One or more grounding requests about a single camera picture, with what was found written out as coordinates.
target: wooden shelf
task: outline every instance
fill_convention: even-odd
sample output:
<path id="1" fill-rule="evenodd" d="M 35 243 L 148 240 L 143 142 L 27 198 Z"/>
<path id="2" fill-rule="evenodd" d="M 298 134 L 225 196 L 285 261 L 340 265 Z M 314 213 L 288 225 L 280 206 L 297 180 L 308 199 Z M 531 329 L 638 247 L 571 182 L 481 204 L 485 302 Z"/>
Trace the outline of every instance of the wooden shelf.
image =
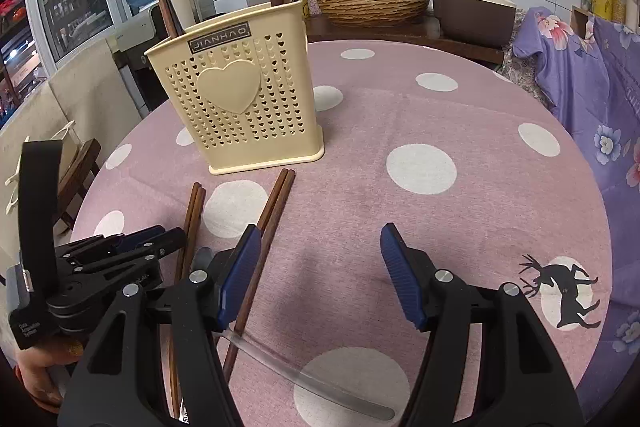
<path id="1" fill-rule="evenodd" d="M 426 22 L 408 23 L 389 28 L 364 28 L 333 24 L 324 16 L 310 17 L 306 22 L 306 36 L 309 42 L 339 41 L 346 39 L 407 42 L 436 48 L 447 53 L 484 60 L 492 64 L 502 64 L 504 52 L 501 49 L 485 48 L 466 42 L 452 41 L 446 38 L 432 39 L 427 36 Z"/>

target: heart emblem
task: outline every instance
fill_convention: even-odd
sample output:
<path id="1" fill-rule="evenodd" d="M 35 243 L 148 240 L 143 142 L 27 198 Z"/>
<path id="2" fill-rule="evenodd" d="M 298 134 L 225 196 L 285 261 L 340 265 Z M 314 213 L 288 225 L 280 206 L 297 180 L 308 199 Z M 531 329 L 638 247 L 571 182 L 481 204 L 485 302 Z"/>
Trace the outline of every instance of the heart emblem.
<path id="1" fill-rule="evenodd" d="M 260 87 L 260 68 L 248 60 L 235 60 L 220 68 L 207 68 L 198 76 L 198 92 L 216 107 L 240 114 L 254 101 Z"/>

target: jianhao logo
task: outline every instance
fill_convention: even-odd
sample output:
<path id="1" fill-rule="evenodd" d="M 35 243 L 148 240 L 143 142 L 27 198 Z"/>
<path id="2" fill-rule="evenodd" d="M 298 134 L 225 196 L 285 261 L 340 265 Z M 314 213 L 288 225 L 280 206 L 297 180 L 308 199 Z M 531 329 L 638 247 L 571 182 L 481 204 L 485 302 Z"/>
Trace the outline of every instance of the jianhao logo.
<path id="1" fill-rule="evenodd" d="M 248 22 L 242 22 L 228 28 L 222 28 L 221 30 L 209 33 L 198 37 L 197 39 L 191 39 L 189 41 L 189 49 L 191 53 L 198 53 L 209 48 L 214 48 L 225 42 L 237 41 L 238 39 L 244 39 L 251 37 L 251 30 L 249 29 Z"/>

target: blue gripper pad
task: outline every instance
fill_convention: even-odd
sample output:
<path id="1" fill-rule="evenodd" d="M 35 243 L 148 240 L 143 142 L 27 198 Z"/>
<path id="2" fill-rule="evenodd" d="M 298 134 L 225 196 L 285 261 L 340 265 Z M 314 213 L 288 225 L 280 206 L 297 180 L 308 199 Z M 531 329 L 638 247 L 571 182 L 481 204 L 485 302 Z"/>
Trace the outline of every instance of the blue gripper pad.
<path id="1" fill-rule="evenodd" d="M 255 225 L 246 227 L 226 263 L 224 268 L 226 277 L 218 279 L 220 307 L 216 320 L 222 328 L 228 327 L 229 322 L 233 322 L 238 317 L 244 294 L 260 257 L 261 244 L 260 230 Z"/>
<path id="2" fill-rule="evenodd" d="M 382 258 L 396 288 L 396 295 L 404 316 L 420 330 L 427 322 L 422 310 L 422 289 L 405 257 L 406 250 L 407 246 L 396 226 L 393 223 L 387 223 L 380 232 Z"/>

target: purple cloth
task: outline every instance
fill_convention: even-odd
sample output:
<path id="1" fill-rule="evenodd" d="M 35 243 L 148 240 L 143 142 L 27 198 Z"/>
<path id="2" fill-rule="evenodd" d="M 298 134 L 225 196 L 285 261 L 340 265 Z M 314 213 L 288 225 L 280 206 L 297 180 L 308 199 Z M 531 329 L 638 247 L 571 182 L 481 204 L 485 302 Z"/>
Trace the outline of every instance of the purple cloth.
<path id="1" fill-rule="evenodd" d="M 536 81 L 591 166 L 609 219 L 609 311 L 578 386 L 590 417 L 614 392 L 640 349 L 635 312 L 640 307 L 640 36 L 599 18 L 589 21 L 585 36 L 575 35 L 548 10 L 532 8 L 513 54 L 538 56 Z"/>

